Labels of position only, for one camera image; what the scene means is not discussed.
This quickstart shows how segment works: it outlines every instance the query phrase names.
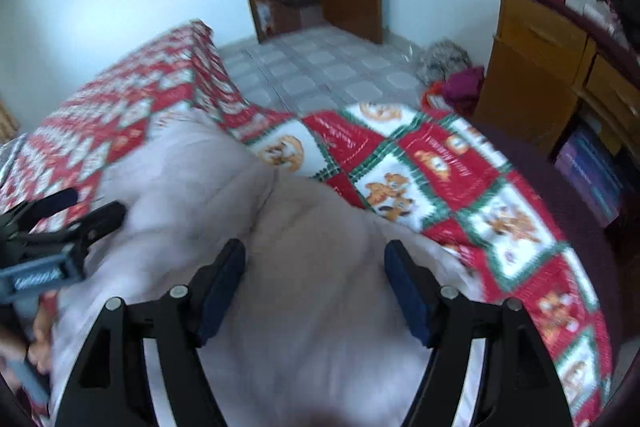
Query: finger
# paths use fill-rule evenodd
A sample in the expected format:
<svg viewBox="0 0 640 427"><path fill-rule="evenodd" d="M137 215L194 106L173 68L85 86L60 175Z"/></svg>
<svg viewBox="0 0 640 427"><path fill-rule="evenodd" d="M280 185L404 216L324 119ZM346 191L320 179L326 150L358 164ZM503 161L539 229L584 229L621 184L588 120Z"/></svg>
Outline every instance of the finger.
<svg viewBox="0 0 640 427"><path fill-rule="evenodd" d="M46 375L51 372L51 344L34 343L29 346L29 361L38 372Z"/></svg>
<svg viewBox="0 0 640 427"><path fill-rule="evenodd" d="M58 290L50 290L40 298L40 306L49 313L49 317L55 317L58 313Z"/></svg>
<svg viewBox="0 0 640 427"><path fill-rule="evenodd" d="M51 328L53 320L44 306L38 307L38 313L33 320L33 334L39 342L49 341L51 338Z"/></svg>

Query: metal rivet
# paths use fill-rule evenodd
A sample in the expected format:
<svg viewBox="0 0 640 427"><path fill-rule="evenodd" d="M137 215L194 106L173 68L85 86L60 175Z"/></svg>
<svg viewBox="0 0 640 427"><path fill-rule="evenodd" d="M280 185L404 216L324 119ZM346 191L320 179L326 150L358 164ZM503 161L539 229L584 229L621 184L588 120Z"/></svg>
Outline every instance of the metal rivet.
<svg viewBox="0 0 640 427"><path fill-rule="evenodd" d="M513 312L519 312L522 309L522 301L515 297L509 297L507 299L507 308Z"/></svg>
<svg viewBox="0 0 640 427"><path fill-rule="evenodd" d="M178 284L169 290L169 295L174 299L182 299L187 293L189 293L189 289L184 284Z"/></svg>
<svg viewBox="0 0 640 427"><path fill-rule="evenodd" d="M446 299L455 299L460 295L460 292L456 288L453 288L453 286L443 286L440 288L440 295Z"/></svg>
<svg viewBox="0 0 640 427"><path fill-rule="evenodd" d="M122 299L120 297L111 297L104 305L110 312L116 311L120 306L122 306Z"/></svg>

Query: hand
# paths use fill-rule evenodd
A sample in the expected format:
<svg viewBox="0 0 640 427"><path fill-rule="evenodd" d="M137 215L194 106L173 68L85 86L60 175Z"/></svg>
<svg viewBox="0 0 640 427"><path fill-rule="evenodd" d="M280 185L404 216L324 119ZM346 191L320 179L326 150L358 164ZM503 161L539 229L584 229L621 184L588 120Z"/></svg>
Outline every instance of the hand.
<svg viewBox="0 0 640 427"><path fill-rule="evenodd" d="M27 345L11 331L0 325L0 357L8 360L24 360Z"/></svg>
<svg viewBox="0 0 640 427"><path fill-rule="evenodd" d="M29 346L29 361L39 373L46 375L51 372L51 329L53 317L46 311L43 305L38 308L38 313L33 321L33 334L36 341Z"/></svg>

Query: white sheet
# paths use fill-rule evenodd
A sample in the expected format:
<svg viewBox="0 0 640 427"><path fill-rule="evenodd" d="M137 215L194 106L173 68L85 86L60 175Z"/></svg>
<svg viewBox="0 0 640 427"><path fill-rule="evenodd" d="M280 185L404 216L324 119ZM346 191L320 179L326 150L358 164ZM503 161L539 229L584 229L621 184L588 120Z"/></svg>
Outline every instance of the white sheet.
<svg viewBox="0 0 640 427"><path fill-rule="evenodd" d="M53 404L104 302L158 298L215 259L230 237L248 266L219 334L199 350L231 427L397 426L430 353L414 339L383 271L401 239L440 283L479 299L478 280L439 245L350 207L325 185L275 171L197 111L114 165L99 204L129 207L123 229L60 296ZM174 425L146 349L162 427ZM455 425L468 425L482 363L475 343Z"/></svg>

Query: patchwork quilt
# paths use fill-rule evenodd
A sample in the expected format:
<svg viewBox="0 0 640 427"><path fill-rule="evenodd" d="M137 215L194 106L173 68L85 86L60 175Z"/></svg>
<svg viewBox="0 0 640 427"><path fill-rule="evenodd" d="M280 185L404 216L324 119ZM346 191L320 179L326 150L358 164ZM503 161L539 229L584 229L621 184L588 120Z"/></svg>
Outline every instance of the patchwork quilt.
<svg viewBox="0 0 640 427"><path fill-rule="evenodd" d="M575 424L596 418L612 371L597 295L545 203L507 158L450 112L361 103L298 116L253 105L229 81L202 22L146 44L50 115L16 158L0 211L76 187L79 204L36 229L78 219L100 205L110 166L190 107L262 160L438 242L481 275L486 301L520 298Z"/></svg>

